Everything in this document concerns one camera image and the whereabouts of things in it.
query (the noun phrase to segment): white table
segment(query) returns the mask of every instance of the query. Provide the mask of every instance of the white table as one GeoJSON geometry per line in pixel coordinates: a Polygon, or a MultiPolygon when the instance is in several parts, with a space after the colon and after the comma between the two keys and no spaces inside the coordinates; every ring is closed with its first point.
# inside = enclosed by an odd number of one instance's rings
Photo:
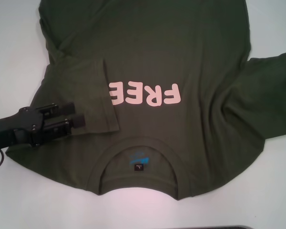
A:
{"type": "MultiPolygon", "coordinates": [[[[286,0],[248,0],[252,57],[286,52],[286,0]]],[[[0,0],[0,118],[30,104],[48,55],[39,0],[0,0]]],[[[9,158],[0,167],[0,229],[140,229],[246,225],[286,229],[286,136],[268,140],[240,176],[181,201],[145,188],[97,196],[9,158]]]]}

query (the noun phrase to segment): shirt sleeve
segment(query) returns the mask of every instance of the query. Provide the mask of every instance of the shirt sleeve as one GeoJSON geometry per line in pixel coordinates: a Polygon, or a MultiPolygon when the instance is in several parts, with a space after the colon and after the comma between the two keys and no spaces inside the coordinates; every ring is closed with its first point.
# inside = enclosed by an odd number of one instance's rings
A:
{"type": "Polygon", "coordinates": [[[286,53],[247,62],[224,105],[228,122],[262,138],[286,135],[286,53]]]}
{"type": "Polygon", "coordinates": [[[64,105],[68,102],[74,102],[76,113],[84,114],[86,121],[85,127],[72,131],[74,135],[119,130],[103,60],[68,56],[55,65],[48,65],[31,106],[64,105]]]}
{"type": "Polygon", "coordinates": [[[79,1],[42,0],[40,3],[40,24],[50,64],[31,106],[74,102],[76,113],[84,114],[86,126],[74,129],[73,135],[117,131],[119,125],[104,60],[85,59],[68,50],[78,30],[97,18],[107,1],[79,1]]]}

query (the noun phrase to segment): olive green t-shirt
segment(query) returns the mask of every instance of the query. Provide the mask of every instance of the olive green t-shirt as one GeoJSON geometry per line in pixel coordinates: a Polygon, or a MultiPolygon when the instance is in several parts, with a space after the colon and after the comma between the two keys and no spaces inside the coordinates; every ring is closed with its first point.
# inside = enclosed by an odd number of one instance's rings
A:
{"type": "Polygon", "coordinates": [[[7,155],[103,194],[175,199],[242,173],[286,135],[286,53],[251,59],[244,0],[42,0],[50,64],[33,107],[74,102],[86,126],[7,155]]]}

